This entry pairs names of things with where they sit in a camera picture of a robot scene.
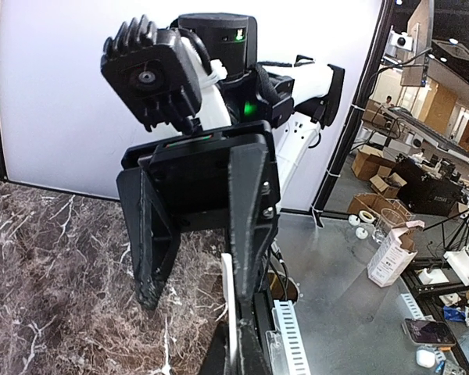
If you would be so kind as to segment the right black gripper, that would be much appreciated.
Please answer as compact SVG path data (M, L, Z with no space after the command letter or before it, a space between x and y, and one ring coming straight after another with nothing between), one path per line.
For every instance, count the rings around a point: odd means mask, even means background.
M237 321L252 320L267 286L267 253L281 192L274 138L264 120L133 146L116 183L139 304L155 310L180 232L227 227Z

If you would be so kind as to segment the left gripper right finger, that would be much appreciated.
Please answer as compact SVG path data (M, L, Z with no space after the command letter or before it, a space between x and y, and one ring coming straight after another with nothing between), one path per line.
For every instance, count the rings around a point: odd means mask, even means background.
M270 375L270 367L263 356L262 348L253 325L248 320L238 323L238 374Z

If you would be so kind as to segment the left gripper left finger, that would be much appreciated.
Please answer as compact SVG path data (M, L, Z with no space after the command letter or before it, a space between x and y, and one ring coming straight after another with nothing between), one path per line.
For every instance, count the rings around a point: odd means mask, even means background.
M227 375L231 374L228 344L228 325L223 322L217 324L206 355L200 366L198 375Z

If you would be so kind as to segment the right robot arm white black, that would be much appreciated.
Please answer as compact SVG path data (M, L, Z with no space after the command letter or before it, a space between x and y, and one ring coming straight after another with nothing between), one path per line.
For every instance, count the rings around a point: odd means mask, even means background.
M305 56L257 59L257 22L230 13L122 23L104 43L101 73L148 132L170 134L126 150L116 184L131 243L134 289L154 310L184 232L221 229L234 301L251 307L267 286L284 176L273 132L297 115L316 130L337 114L345 71Z

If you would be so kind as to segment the white battery cover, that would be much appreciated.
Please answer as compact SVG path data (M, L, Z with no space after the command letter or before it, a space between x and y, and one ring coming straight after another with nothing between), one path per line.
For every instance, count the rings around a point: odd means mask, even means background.
M232 255L229 253L221 254L222 264L222 277L223 277L223 293L224 300L227 305L228 316L228 343L229 343L229 357L233 362L238 353L238 339L237 339L237 317L236 317L236 304L235 304L235 278L233 271Z

